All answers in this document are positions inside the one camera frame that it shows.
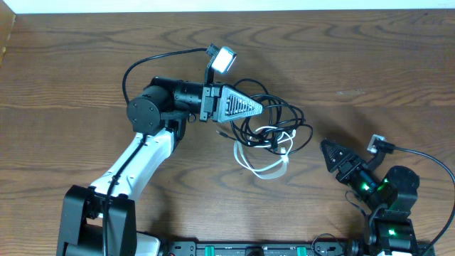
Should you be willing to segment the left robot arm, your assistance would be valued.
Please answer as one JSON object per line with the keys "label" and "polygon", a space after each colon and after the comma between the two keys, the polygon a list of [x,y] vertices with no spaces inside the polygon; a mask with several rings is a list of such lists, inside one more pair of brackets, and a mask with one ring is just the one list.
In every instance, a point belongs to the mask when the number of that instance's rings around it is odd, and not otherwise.
{"label": "left robot arm", "polygon": [[65,194],[57,255],[159,255],[160,239],[137,231],[136,202],[182,140],[186,122],[230,122],[262,112],[229,84],[153,78],[127,105],[131,144],[90,186]]}

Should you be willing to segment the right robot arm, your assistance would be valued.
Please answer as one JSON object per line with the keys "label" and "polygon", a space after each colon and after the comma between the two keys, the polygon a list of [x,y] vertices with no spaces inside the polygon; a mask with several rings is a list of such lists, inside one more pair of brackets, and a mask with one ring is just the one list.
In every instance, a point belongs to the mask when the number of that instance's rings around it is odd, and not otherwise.
{"label": "right robot arm", "polygon": [[335,173],[336,180],[349,186],[371,210],[365,216],[363,238],[348,243],[347,255],[417,255],[419,252],[409,218],[417,202],[418,175],[404,166],[393,166],[383,179],[373,173],[394,147],[374,135],[368,145],[373,158],[365,161],[347,147],[328,139],[321,142],[328,171]]}

